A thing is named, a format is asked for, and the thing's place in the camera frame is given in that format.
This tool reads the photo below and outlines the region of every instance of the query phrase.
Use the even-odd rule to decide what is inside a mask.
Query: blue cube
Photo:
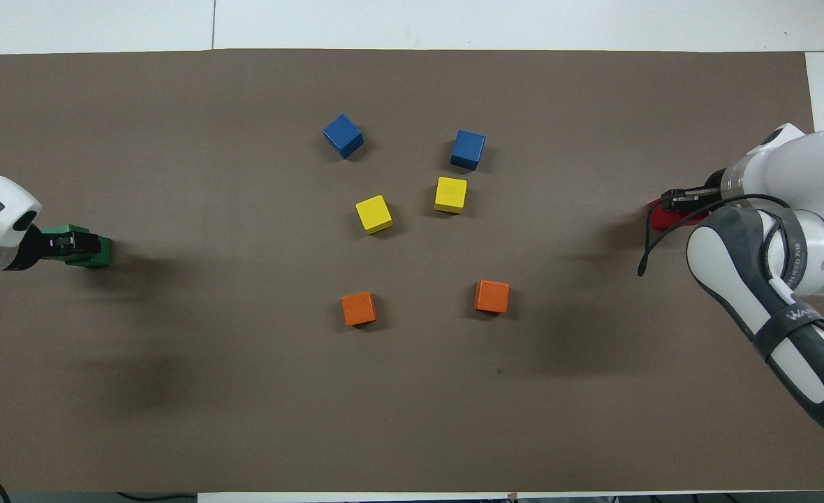
[[[470,169],[471,171],[477,169],[477,163],[480,162],[480,155],[483,153],[483,144],[485,143],[486,137],[483,134],[459,130],[459,133],[456,134],[453,156],[450,157],[451,165]]]
[[[341,153],[343,159],[355,152],[362,143],[362,132],[347,118],[347,115],[340,114],[331,124],[322,130],[325,139],[332,144],[334,149]]]

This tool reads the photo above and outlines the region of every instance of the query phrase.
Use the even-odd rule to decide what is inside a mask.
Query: cube
[[[374,297],[371,296],[371,292],[341,297],[341,308],[344,312],[344,323],[348,327],[375,321],[378,318],[374,312]]]
[[[362,132],[343,114],[328,124],[322,133],[343,159],[347,159],[363,143]]]
[[[473,294],[473,306],[477,311],[507,312],[510,291],[511,287],[508,283],[482,279],[477,282],[477,289]]]
[[[387,210],[383,195],[378,194],[357,203],[357,213],[365,233],[370,233],[370,235],[393,225],[393,219],[390,217],[390,211]]]
[[[461,213],[465,209],[465,192],[467,180],[441,176],[437,178],[437,197],[434,199],[434,209]]]
[[[477,169],[480,162],[480,155],[483,153],[483,144],[486,137],[483,134],[469,133],[469,131],[459,130],[456,134],[456,143],[453,146],[453,156],[450,163],[459,168]]]

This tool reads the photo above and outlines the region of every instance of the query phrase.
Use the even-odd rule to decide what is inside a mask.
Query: white floor
[[[0,54],[211,48],[800,51],[824,129],[824,0],[0,0]],[[201,499],[288,500],[327,497]]]

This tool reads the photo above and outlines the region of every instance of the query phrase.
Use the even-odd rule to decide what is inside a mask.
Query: brown mat
[[[347,112],[365,146],[322,128]],[[0,274],[13,490],[824,489],[824,432],[642,205],[772,128],[802,54],[0,57],[0,175],[115,264]],[[481,168],[448,165],[458,128]],[[432,209],[439,175],[464,213]],[[383,194],[396,224],[363,233]],[[510,312],[472,309],[479,279]],[[378,321],[339,297],[376,294]]]

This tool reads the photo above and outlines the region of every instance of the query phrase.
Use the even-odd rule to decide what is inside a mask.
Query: orange cube
[[[473,294],[473,306],[477,311],[507,312],[510,291],[511,287],[508,283],[482,279],[477,282],[477,289]]]
[[[368,323],[378,318],[374,313],[374,299],[371,292],[360,292],[341,297],[341,308],[344,309],[344,322],[348,326]]]

